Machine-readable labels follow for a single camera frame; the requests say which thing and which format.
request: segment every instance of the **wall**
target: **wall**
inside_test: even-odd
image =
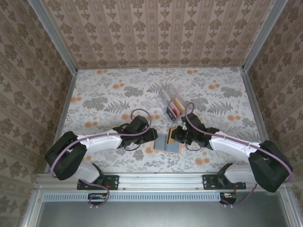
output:
[[[18,226],[71,74],[26,0],[0,4],[0,226]]]
[[[303,208],[303,1],[288,1],[249,75],[269,136],[294,167]]]
[[[42,0],[79,68],[241,65],[274,0]]]

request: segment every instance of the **vent grille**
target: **vent grille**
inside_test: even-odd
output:
[[[88,201],[88,192],[47,192],[44,202]],[[219,192],[111,192],[108,201],[134,202],[182,202],[182,201],[220,201]]]

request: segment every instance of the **gray floor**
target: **gray floor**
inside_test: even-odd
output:
[[[218,202],[45,202],[37,227],[288,227],[281,197],[254,193],[244,204]]]

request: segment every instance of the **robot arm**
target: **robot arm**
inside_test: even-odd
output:
[[[190,113],[187,115],[188,119],[200,130],[214,134],[214,136],[206,135],[195,130],[186,120],[182,117],[183,127],[178,126],[171,134],[171,138],[180,143],[191,144],[192,142],[198,143],[201,147],[206,147],[211,150],[220,150],[231,155],[235,155],[246,162],[244,165],[235,165],[227,163],[218,172],[218,182],[224,188],[227,183],[237,182],[250,182],[258,183],[262,188],[268,192],[275,192],[284,180],[289,176],[288,171],[282,166],[281,163],[258,151],[255,148],[239,144],[237,142],[216,137],[216,135],[226,136],[225,133],[215,128],[206,128],[199,120],[199,118]],[[285,156],[271,141],[266,140],[263,143],[252,142],[250,145],[260,147],[269,153],[275,155],[292,170],[291,165],[286,160]]]
[[[72,142],[88,138],[75,145],[73,145],[64,155],[58,160],[54,167],[54,173],[59,180],[66,180],[70,177],[86,180],[89,183],[95,182],[101,185],[104,174],[94,164],[83,163],[83,158],[87,154],[92,154],[105,149],[111,148],[125,148],[132,143],[140,145],[146,142],[155,140],[158,137],[157,131],[150,128],[146,133],[139,136],[119,136],[109,135],[111,133],[117,134],[136,134],[143,132],[148,127],[147,120],[142,116],[136,116],[131,123],[125,123],[119,127],[106,132],[108,136],[98,137],[94,135],[83,136],[75,135],[72,131],[68,131],[51,147],[46,153],[45,159],[47,163],[52,166],[59,154]]]

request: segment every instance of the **floral tablecloth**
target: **floral tablecloth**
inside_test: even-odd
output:
[[[130,122],[133,109],[143,108],[158,133],[170,122],[155,102],[161,86],[171,83],[185,101],[195,103],[194,113],[206,127],[215,127],[240,139],[259,141],[258,130],[242,81],[240,68],[151,68],[79,70],[63,133],[101,133]],[[181,154],[152,152],[151,144],[135,151],[110,149],[84,157],[104,172],[216,172],[227,162],[242,163],[221,151]]]

